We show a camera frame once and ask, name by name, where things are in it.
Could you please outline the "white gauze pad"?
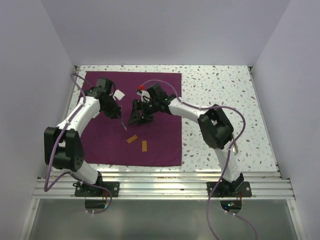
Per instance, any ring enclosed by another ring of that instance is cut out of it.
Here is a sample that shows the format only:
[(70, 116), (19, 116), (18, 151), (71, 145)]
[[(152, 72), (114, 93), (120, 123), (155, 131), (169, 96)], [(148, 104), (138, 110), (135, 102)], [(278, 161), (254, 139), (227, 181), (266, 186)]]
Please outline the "white gauze pad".
[(113, 94), (113, 98), (118, 101), (121, 101), (124, 97), (125, 97), (125, 94), (119, 89), (117, 89)]

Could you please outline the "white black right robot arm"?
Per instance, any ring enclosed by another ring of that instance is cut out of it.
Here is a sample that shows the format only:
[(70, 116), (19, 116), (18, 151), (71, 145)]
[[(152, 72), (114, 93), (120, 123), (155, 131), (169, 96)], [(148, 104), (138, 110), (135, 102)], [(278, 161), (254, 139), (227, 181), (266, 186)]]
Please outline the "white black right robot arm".
[(204, 142), (214, 149), (218, 162), (223, 167), (222, 180), (218, 188), (231, 197), (241, 190), (244, 177), (239, 171), (233, 151), (234, 128), (221, 106), (193, 106), (183, 102), (176, 94), (168, 95), (158, 83), (146, 90), (139, 89), (137, 94), (140, 99), (132, 101), (128, 122), (130, 125), (150, 123), (153, 121), (153, 114), (157, 112), (183, 117), (197, 123)]

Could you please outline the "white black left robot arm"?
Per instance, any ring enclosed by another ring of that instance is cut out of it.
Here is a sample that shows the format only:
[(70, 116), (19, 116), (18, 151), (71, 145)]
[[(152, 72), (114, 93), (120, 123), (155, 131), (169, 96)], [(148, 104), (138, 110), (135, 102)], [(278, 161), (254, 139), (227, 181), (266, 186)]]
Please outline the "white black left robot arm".
[(100, 78), (95, 86), (81, 91), (75, 109), (56, 127), (47, 127), (44, 131), (44, 160), (47, 165), (44, 191), (48, 192), (57, 182), (49, 182), (52, 168), (62, 170), (77, 181), (86, 184), (86, 190), (92, 196), (103, 193), (102, 175), (85, 161), (81, 135), (88, 123), (99, 114), (109, 119), (120, 119), (122, 108), (116, 96), (116, 85), (112, 80)]

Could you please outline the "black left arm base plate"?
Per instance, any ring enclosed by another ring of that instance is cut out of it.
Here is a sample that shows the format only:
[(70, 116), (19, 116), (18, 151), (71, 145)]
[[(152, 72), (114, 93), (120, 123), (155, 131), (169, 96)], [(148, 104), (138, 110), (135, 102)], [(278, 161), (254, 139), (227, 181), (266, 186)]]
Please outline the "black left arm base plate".
[(73, 183), (72, 186), (75, 187), (74, 195), (76, 197), (105, 197), (106, 195), (108, 197), (118, 197), (120, 191), (118, 181), (103, 181), (100, 187), (88, 186), (78, 181)]

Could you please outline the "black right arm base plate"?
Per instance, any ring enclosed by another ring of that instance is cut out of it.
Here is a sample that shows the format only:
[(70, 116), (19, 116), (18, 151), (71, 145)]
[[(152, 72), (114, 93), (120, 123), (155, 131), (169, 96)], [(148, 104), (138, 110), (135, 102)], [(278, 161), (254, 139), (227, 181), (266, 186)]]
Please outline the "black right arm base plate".
[[(217, 183), (214, 181), (206, 183), (208, 196), (210, 196)], [(251, 185), (248, 181), (242, 182), (237, 189), (232, 189), (226, 183), (219, 182), (211, 195), (213, 198), (250, 198), (252, 196)]]

